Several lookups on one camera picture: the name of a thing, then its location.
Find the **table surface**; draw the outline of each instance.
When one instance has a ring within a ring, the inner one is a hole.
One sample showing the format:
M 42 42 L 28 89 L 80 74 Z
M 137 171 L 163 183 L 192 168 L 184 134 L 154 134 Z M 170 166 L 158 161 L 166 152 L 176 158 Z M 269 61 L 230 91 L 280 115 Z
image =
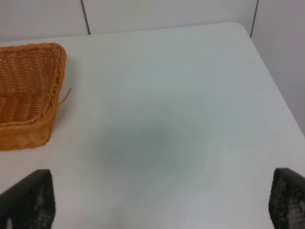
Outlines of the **table surface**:
M 50 142 L 0 153 L 0 192 L 53 174 L 54 229 L 271 229 L 273 171 L 305 141 L 235 23 L 57 42 L 68 54 Z

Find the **wicker basket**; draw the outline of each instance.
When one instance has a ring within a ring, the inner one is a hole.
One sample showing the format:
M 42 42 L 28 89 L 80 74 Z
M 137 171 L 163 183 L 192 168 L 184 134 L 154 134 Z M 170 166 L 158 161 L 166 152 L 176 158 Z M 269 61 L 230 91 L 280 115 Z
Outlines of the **wicker basket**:
M 56 43 L 0 47 L 0 150 L 48 142 L 65 64 L 66 52 Z

